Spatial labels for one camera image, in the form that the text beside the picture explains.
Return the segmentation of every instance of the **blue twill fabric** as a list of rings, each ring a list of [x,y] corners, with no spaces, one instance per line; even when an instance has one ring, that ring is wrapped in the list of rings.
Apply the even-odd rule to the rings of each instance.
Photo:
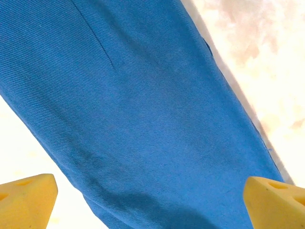
[[[1,0],[0,94],[110,229],[250,229],[282,181],[179,0]]]

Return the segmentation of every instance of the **white surface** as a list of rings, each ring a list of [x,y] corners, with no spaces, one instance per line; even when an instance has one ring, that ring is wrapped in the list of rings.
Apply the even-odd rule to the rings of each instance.
[[[272,156],[284,178],[291,182],[290,175],[305,187],[305,2],[183,3],[268,147],[273,148]],[[0,184],[40,173],[55,175],[59,194],[48,229],[106,228],[1,98],[0,139]]]

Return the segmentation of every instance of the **yellow foam block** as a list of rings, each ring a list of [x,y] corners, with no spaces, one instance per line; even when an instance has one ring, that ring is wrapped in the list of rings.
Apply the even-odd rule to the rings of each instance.
[[[57,193],[52,174],[0,185],[0,229],[46,229]]]
[[[244,203],[254,229],[305,229],[304,188],[250,177]]]

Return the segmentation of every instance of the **yellow foam piece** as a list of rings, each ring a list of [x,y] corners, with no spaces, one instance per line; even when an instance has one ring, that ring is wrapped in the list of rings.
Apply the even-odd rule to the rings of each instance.
[[[244,203],[254,229],[305,229],[304,188],[250,177]]]
[[[57,193],[52,174],[0,185],[0,229],[46,229]]]

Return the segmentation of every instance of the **blue fabric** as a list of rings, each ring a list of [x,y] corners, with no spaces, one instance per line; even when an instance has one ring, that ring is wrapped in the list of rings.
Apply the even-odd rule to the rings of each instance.
[[[282,181],[178,0],[0,1],[0,94],[111,229],[249,229]]]

